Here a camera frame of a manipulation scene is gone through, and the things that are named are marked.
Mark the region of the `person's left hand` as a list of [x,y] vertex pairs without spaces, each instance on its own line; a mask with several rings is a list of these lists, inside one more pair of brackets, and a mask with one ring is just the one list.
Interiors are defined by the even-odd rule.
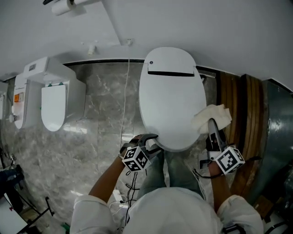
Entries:
[[140,135],[136,135],[132,140],[131,140],[131,143],[134,145],[134,146],[137,146],[139,141],[141,140],[141,138],[143,137],[143,134],[140,134]]

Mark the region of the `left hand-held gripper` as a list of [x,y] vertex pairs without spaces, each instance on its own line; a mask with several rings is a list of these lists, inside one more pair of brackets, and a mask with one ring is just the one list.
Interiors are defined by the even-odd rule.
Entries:
[[158,135],[153,133],[142,134],[137,146],[134,143],[123,144],[119,155],[122,163],[130,171],[145,170],[151,165],[151,159],[162,152],[160,147],[148,150],[147,141],[157,137]]

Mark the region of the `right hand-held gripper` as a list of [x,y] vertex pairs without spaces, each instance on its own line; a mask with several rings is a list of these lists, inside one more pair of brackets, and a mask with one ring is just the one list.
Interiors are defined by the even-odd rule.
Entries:
[[217,175],[226,175],[245,163],[240,151],[233,145],[227,144],[225,132],[218,129],[213,118],[208,121],[208,131],[206,149],[198,156],[200,170],[207,168],[211,162],[215,162],[220,169]]

